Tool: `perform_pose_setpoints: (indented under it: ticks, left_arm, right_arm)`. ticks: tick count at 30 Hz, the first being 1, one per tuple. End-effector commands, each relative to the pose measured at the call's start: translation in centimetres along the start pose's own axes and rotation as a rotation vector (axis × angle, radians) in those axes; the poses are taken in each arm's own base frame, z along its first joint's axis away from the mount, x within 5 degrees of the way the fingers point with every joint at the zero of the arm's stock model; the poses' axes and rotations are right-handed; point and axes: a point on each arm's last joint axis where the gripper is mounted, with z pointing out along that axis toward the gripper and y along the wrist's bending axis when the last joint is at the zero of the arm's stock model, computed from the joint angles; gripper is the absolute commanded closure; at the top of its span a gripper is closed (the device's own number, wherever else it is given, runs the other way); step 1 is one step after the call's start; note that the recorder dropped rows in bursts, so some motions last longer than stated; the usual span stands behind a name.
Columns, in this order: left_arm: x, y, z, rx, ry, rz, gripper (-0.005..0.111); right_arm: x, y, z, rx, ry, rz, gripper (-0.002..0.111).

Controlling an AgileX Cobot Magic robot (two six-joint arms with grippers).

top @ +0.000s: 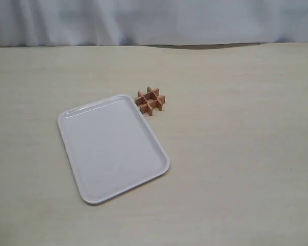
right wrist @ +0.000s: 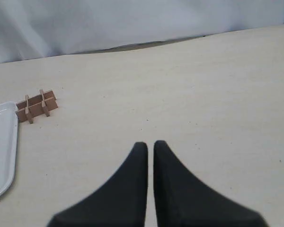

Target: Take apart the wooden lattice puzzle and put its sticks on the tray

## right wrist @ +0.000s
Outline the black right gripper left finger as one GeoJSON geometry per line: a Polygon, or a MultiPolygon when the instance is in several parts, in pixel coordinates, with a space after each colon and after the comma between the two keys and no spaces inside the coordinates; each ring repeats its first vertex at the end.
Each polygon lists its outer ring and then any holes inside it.
{"type": "Polygon", "coordinates": [[[118,170],[87,198],[55,214],[50,227],[143,227],[148,192],[148,148],[136,142],[118,170]]]}

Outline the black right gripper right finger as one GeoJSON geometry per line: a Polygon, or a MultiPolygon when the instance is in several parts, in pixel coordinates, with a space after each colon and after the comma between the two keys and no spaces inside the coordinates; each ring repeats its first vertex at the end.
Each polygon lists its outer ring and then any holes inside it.
{"type": "Polygon", "coordinates": [[[192,174],[167,142],[153,149],[153,189],[159,227],[266,227],[256,211],[218,193],[192,174]]]}

